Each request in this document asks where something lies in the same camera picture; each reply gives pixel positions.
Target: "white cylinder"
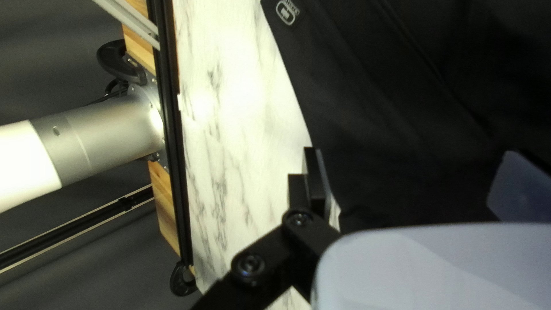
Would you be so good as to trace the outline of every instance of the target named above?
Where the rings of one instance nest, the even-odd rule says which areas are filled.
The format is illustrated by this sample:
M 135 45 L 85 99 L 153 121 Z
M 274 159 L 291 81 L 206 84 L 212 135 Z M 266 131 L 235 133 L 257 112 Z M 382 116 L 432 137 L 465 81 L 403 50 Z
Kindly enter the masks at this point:
M 30 121 L 0 126 L 0 213 L 61 188 L 50 156 Z

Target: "black cable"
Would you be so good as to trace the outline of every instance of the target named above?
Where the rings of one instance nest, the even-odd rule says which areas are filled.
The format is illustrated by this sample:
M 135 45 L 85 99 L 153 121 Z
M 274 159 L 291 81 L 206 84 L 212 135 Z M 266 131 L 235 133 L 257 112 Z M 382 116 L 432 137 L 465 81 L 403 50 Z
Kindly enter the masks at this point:
M 110 94 L 113 91 L 113 88 L 119 85 L 120 81 L 121 80 L 119 78 L 116 78 L 113 81 L 110 81 L 109 84 L 107 84 L 107 86 L 105 87 L 105 95 Z
M 112 92 L 113 88 L 118 85 L 118 90 Z M 96 99 L 90 103 L 85 104 L 84 106 L 104 102 L 108 99 L 114 98 L 114 97 L 120 97 L 128 90 L 128 81 L 116 78 L 113 81 L 109 82 L 107 86 L 105 87 L 105 94 L 103 97 Z

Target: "black fabric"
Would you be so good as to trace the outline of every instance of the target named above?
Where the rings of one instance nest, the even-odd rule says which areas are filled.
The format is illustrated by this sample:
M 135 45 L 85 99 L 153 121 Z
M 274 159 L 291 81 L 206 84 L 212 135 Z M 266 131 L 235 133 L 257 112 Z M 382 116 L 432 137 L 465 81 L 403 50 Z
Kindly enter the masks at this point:
M 304 15 L 288 27 L 276 3 L 264 14 L 343 232 L 495 221 L 485 200 L 503 151 L 551 162 L 549 4 L 293 0 Z

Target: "black metal rail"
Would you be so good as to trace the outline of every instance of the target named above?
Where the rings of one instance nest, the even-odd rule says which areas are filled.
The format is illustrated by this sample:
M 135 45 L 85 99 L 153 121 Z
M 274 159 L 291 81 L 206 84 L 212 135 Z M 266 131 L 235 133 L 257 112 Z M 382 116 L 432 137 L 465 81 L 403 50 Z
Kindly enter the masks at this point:
M 132 195 L 125 196 L 108 204 L 94 212 L 82 216 L 65 225 L 48 231 L 38 237 L 28 240 L 20 245 L 0 253 L 0 270 L 9 267 L 19 261 L 33 256 L 52 245 L 66 240 L 90 227 L 93 227 L 119 213 L 130 210 L 153 198 L 152 187 L 142 189 Z

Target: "wooden plank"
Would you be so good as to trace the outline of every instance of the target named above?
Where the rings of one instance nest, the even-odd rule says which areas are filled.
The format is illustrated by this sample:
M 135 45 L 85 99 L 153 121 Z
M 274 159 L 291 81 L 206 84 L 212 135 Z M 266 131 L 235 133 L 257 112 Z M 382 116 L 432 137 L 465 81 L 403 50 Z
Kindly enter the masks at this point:
M 172 249 L 180 255 L 176 234 L 176 216 L 170 189 L 170 176 L 157 162 L 148 162 L 148 167 L 155 196 L 159 229 Z
M 131 6 L 142 13 L 145 17 L 147 13 L 147 3 L 145 0 L 126 0 Z M 122 26 L 122 33 L 126 43 L 126 51 L 132 58 L 138 61 L 149 72 L 155 74 L 155 60 L 153 59 L 153 48 L 135 32 L 126 26 Z

